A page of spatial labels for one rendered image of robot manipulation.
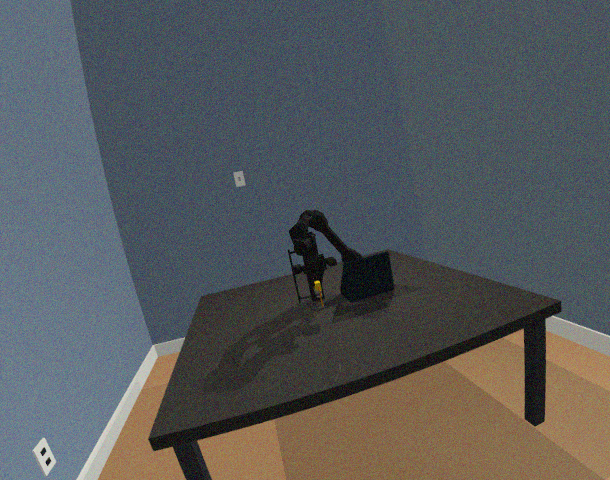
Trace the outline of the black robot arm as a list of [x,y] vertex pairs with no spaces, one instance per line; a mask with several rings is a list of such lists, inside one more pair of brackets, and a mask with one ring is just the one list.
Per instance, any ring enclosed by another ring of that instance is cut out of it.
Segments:
[[[317,249],[315,239],[316,235],[313,232],[308,232],[308,227],[321,232],[340,252],[342,261],[344,263],[364,258],[354,249],[348,248],[344,244],[344,242],[328,226],[328,221],[325,215],[318,210],[305,210],[300,215],[298,222],[289,230],[290,237],[294,244],[294,251],[297,255],[303,256],[309,251]],[[316,254],[313,256],[309,256],[307,254],[305,255],[305,262],[307,267],[309,266],[311,270],[315,270],[322,267],[322,263],[325,262],[325,258],[323,254]]]

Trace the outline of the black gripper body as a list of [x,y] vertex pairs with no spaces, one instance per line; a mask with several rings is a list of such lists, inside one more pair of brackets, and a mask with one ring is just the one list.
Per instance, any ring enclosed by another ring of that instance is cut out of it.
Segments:
[[[305,255],[307,255],[307,254],[309,256],[313,256],[313,255],[316,255],[316,254],[319,255],[318,254],[318,249],[311,250],[308,253],[306,253]],[[321,269],[322,268],[326,268],[326,265],[329,265],[330,267],[331,266],[335,266],[335,265],[337,265],[337,261],[336,261],[336,259],[334,257],[325,258],[325,262],[322,263]],[[307,267],[307,265],[301,266],[300,264],[292,266],[293,275],[301,274],[302,270],[304,271],[304,273],[310,272],[310,267],[309,266]]]

